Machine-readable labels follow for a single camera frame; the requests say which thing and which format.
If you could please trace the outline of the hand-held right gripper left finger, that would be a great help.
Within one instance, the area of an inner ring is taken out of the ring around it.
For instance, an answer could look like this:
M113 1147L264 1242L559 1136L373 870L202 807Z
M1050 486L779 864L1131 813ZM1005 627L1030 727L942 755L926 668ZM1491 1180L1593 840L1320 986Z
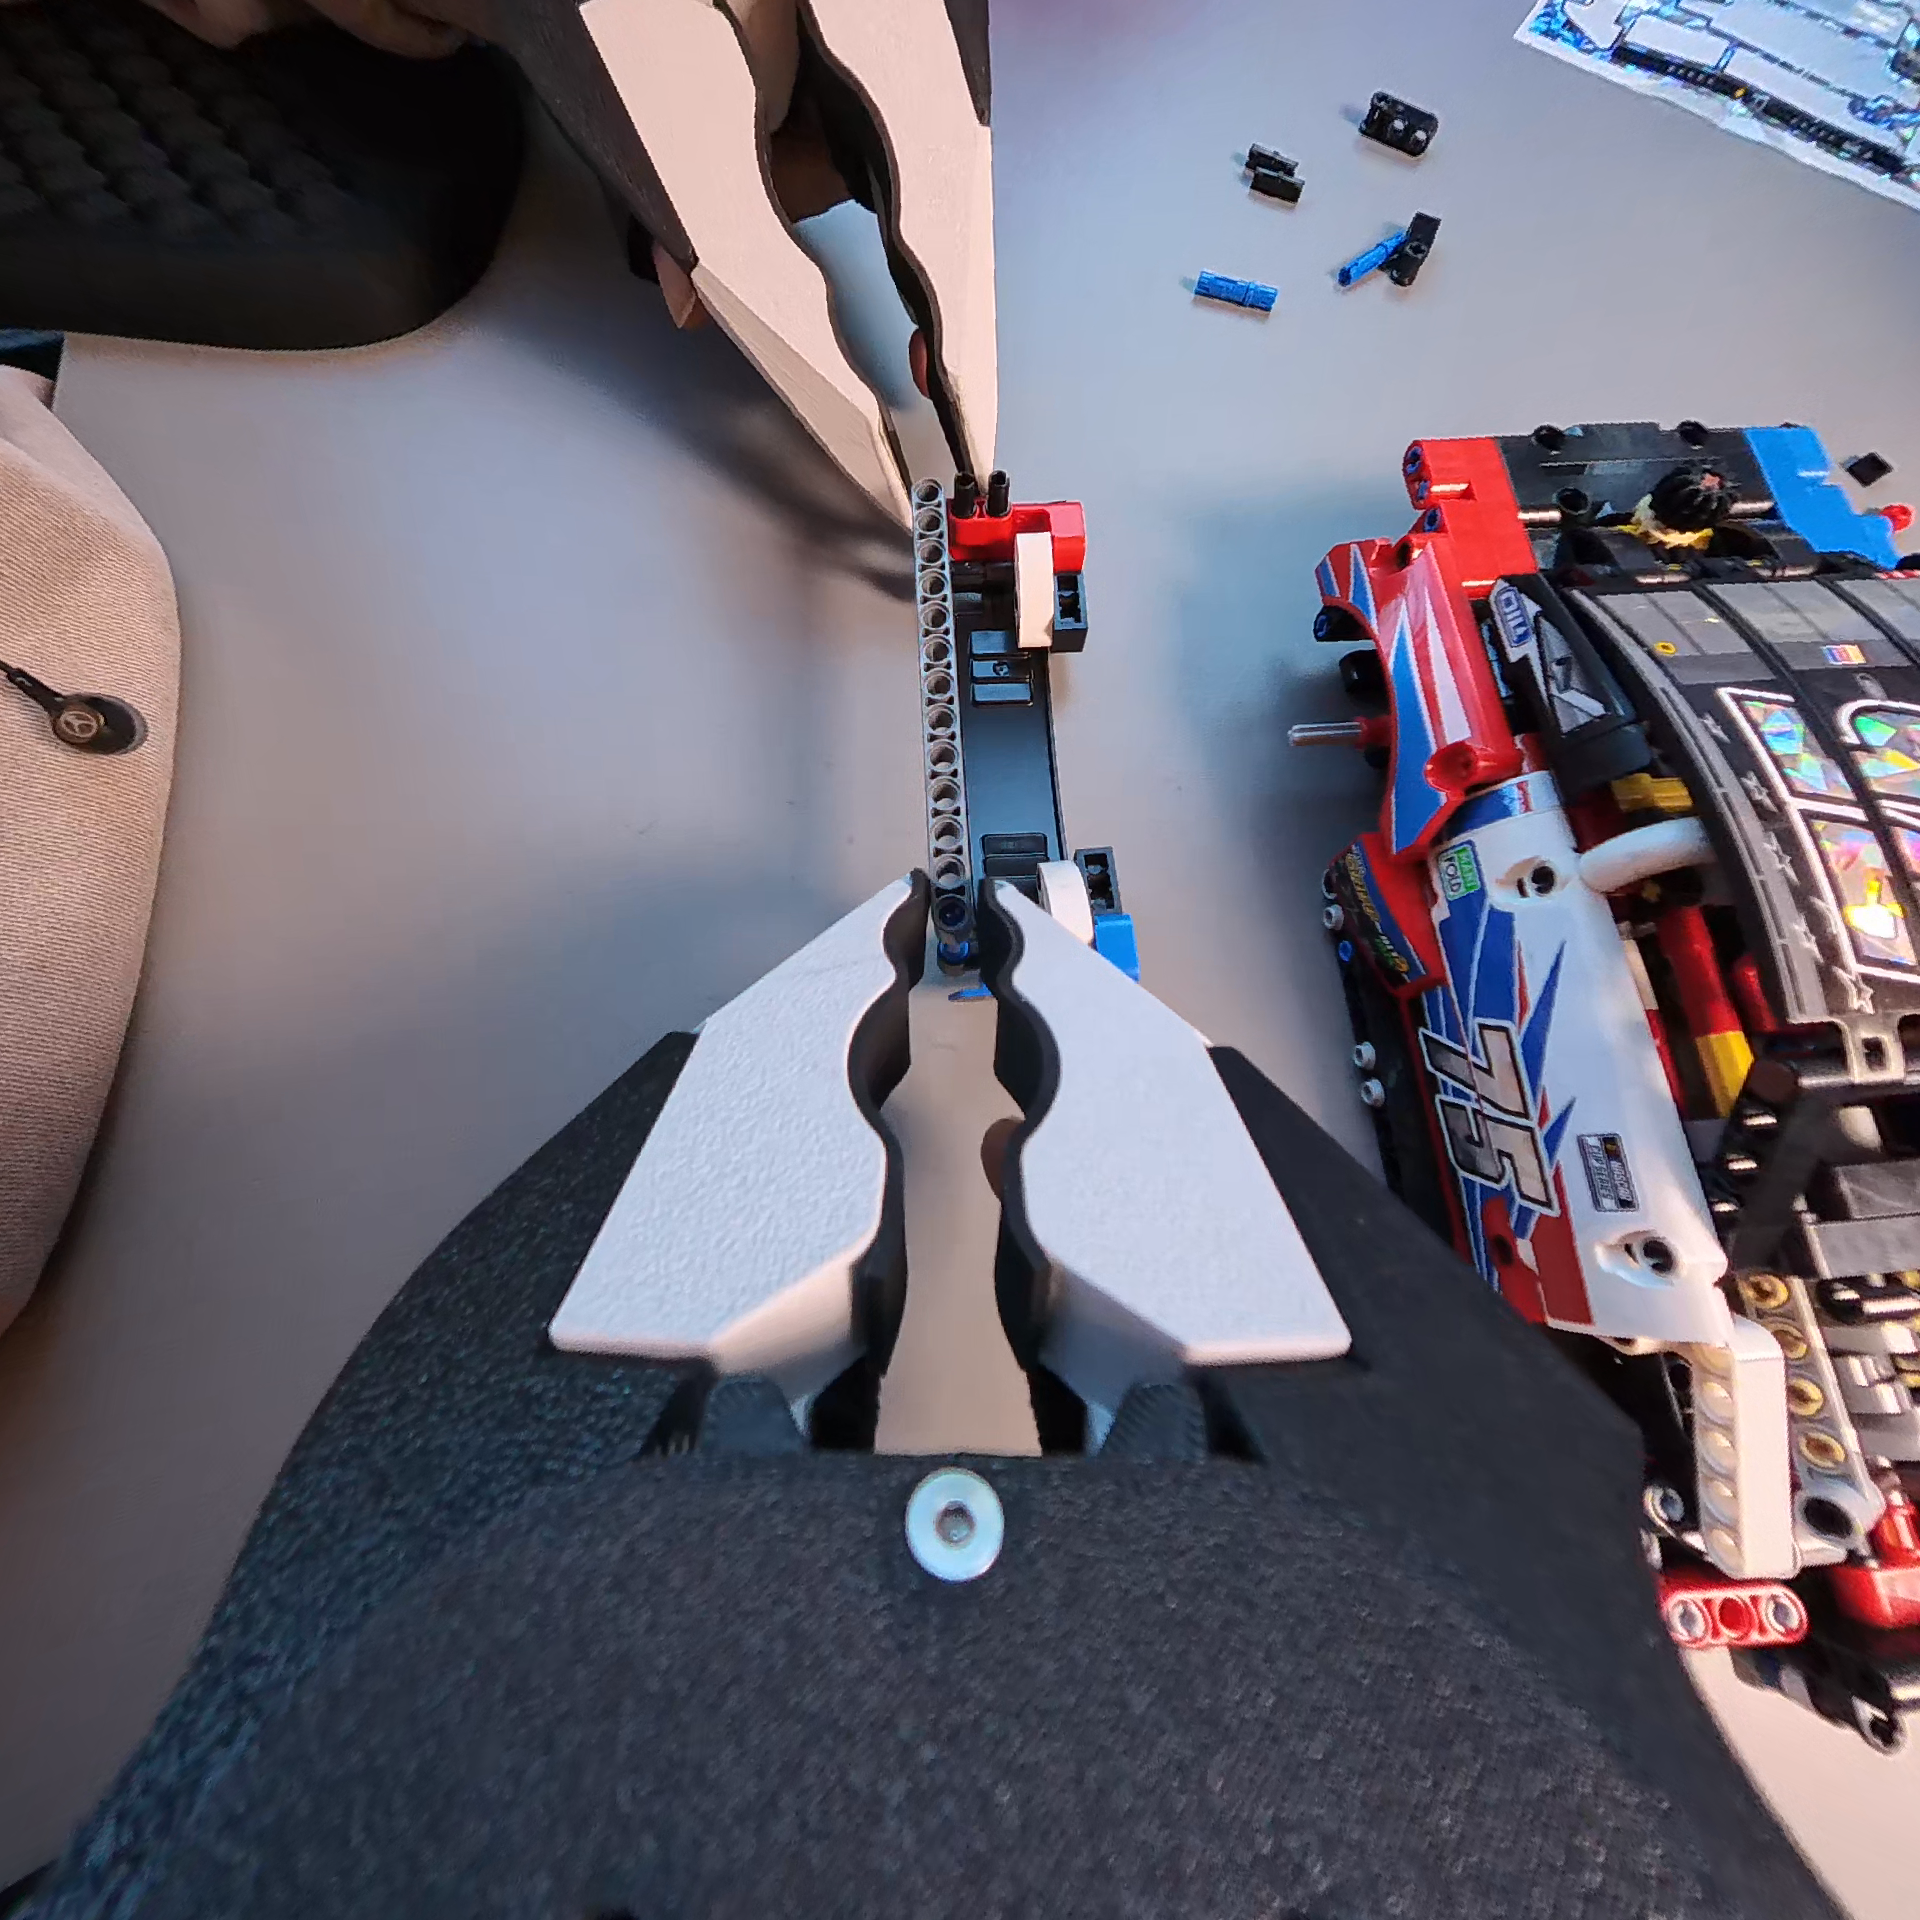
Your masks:
M868 1454L905 1310L901 1157L926 877L843 914L702 1023L548 1323L577 1354L775 1378L817 1447Z

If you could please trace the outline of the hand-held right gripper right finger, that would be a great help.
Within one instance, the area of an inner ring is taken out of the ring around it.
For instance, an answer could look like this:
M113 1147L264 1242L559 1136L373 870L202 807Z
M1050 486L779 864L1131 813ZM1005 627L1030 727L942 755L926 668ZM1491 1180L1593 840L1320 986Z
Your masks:
M1204 1035L1005 880L980 939L997 1078L1023 1111L997 1298L1042 1442L1096 1449L1134 1384L1346 1354Z

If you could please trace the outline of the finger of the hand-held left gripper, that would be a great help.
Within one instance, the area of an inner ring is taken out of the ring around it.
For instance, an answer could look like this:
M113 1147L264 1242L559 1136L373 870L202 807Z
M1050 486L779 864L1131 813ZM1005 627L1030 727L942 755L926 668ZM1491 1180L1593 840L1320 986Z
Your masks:
M843 473L911 526L890 425L769 193L731 15L710 3L585 3L582 20L687 233L696 295Z
M986 3L802 3L828 153L879 211L926 350L953 467L997 467L997 249Z

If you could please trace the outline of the red lego piece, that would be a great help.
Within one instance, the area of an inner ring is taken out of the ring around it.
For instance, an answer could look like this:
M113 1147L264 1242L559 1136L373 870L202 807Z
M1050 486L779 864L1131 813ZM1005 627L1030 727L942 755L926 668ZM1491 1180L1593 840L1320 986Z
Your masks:
M947 516L947 549L958 562L1012 562L1017 536L1050 537L1050 571L1082 571L1088 554L1085 505L1074 499L1012 504L1003 516Z

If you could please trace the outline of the black lego spoiler assembly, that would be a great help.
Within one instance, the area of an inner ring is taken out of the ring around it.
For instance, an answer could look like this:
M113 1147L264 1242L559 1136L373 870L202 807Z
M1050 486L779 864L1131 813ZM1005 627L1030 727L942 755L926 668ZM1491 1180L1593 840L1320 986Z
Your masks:
M958 473L953 516L1003 516L1003 469ZM980 566L949 554L966 826L974 841L974 918L989 880L1014 886L1091 939L1115 968L1140 975L1134 921L1121 911L1109 849L1069 849L1050 730L1050 664L1091 638L1085 571L1050 571L1050 537L1017 536L1014 559Z

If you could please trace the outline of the long grey lego beam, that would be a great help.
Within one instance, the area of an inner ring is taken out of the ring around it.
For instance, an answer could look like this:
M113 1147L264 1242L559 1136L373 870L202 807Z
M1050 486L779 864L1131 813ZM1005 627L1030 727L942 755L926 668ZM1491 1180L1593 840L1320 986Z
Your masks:
M940 966L974 966L974 841L966 826L966 770L961 730L961 647L947 549L947 494L926 475L911 494L918 554L918 649L922 649L922 730L923 730L923 816L930 930Z

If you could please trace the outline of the red white blue lego car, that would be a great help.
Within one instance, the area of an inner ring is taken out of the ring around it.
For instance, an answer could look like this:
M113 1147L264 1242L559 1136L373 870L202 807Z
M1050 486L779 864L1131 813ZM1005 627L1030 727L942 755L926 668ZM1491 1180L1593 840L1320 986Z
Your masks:
M1641 1432L1676 1644L1918 1729L1918 554L1808 425L1404 451L1322 877L1389 1186Z

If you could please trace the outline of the person's left hand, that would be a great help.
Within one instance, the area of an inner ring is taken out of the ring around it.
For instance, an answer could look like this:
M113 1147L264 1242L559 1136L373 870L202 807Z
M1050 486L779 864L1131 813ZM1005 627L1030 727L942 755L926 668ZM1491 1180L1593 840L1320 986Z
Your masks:
M874 208L865 161L828 132L812 90L799 88L782 124L769 132L769 177L791 222L828 211L839 202ZM648 278L679 329L707 322L707 311L660 241L645 241L636 222L627 228L627 258L636 278Z

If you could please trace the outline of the black wrist rest pad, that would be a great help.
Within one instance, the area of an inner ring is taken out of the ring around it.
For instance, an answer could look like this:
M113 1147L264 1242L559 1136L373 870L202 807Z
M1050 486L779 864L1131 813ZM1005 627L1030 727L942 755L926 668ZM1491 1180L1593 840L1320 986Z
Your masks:
M523 168L505 62L335 26L216 49L139 3L2 9L2 327L352 350L458 304Z

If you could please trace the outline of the black connector with blue pin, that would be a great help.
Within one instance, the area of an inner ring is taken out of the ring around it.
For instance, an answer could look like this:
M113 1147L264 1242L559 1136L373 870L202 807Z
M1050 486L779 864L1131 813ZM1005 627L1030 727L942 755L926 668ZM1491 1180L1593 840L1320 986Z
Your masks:
M1343 261L1335 269L1335 284L1343 289L1349 289L1368 278L1389 278L1389 284L1393 284L1393 287L1417 284L1417 278L1423 275L1423 265L1432 250L1438 233L1439 233L1438 214L1413 211L1413 220L1404 228L1389 233L1384 239L1379 239L1365 250Z

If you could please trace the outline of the shiny sticker sheet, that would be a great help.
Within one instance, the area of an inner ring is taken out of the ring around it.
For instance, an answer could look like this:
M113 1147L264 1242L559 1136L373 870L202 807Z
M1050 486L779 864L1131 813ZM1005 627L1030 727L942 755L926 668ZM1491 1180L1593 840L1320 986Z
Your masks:
M1918 3L1533 3L1518 41L1918 202Z

